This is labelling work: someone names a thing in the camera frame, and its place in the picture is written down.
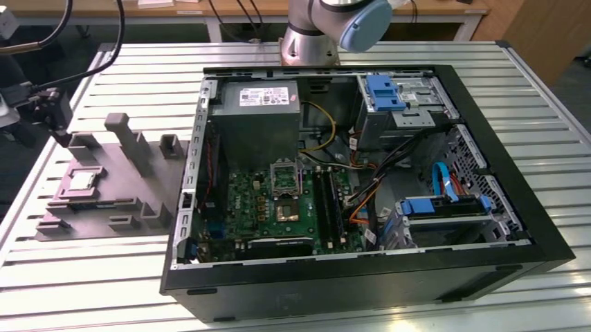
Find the table leg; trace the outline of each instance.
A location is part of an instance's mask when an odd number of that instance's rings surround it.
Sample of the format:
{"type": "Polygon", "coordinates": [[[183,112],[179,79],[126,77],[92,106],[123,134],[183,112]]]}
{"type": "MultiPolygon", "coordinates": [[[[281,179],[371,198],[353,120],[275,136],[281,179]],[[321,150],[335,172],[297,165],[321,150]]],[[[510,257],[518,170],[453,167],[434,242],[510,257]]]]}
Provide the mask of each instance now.
{"type": "Polygon", "coordinates": [[[474,32],[479,27],[482,15],[467,15],[466,20],[462,23],[458,33],[455,34],[454,41],[469,42],[473,39],[474,32]]]}
{"type": "Polygon", "coordinates": [[[215,17],[206,17],[207,33],[210,35],[210,43],[222,43],[221,22],[215,17]]]}

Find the chip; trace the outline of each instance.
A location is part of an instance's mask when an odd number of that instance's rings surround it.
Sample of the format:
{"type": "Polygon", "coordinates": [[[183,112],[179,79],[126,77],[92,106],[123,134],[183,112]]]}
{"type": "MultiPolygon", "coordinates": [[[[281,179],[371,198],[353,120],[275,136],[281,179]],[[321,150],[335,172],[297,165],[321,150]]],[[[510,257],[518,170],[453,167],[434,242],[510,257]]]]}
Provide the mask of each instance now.
{"type": "Polygon", "coordinates": [[[282,199],[275,204],[278,222],[299,221],[299,205],[295,199],[282,199]]]}

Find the motherboard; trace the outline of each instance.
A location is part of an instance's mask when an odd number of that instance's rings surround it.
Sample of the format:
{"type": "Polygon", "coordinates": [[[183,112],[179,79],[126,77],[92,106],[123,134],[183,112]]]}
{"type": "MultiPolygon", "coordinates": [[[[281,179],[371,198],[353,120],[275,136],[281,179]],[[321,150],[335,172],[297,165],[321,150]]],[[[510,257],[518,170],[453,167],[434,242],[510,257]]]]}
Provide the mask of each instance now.
{"type": "Polygon", "coordinates": [[[358,226],[343,217],[351,193],[346,169],[297,168],[294,173],[289,167],[230,174],[226,219],[206,222],[200,248],[207,248],[209,261],[363,251],[358,226]],[[298,192],[281,194],[278,188],[298,192]],[[262,257],[254,254],[257,247],[262,257]]]}

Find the white table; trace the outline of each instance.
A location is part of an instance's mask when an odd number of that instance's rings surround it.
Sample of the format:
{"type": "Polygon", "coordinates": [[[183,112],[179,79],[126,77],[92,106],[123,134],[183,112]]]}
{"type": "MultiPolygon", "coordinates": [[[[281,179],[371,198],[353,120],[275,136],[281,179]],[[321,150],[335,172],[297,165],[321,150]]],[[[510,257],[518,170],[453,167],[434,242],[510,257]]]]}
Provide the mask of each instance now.
{"type": "MultiPolygon", "coordinates": [[[[107,58],[99,53],[92,67],[107,58]]],[[[206,326],[158,292],[167,236],[32,240],[71,159],[51,140],[0,226],[0,331],[591,329],[591,137],[515,52],[495,43],[383,43],[341,62],[455,66],[578,258],[474,302],[206,326]]],[[[279,65],[277,44],[126,45],[116,65],[80,84],[70,129],[112,142],[104,118],[126,112],[150,140],[188,138],[203,68],[266,65],[279,65]]]]}

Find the power supply label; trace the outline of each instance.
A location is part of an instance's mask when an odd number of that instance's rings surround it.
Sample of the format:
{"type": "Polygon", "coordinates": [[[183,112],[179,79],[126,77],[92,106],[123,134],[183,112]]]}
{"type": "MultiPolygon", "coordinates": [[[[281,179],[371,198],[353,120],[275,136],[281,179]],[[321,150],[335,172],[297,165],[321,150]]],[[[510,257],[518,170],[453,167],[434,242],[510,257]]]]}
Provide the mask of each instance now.
{"type": "Polygon", "coordinates": [[[290,105],[290,92],[283,88],[241,90],[241,106],[290,105]]]}

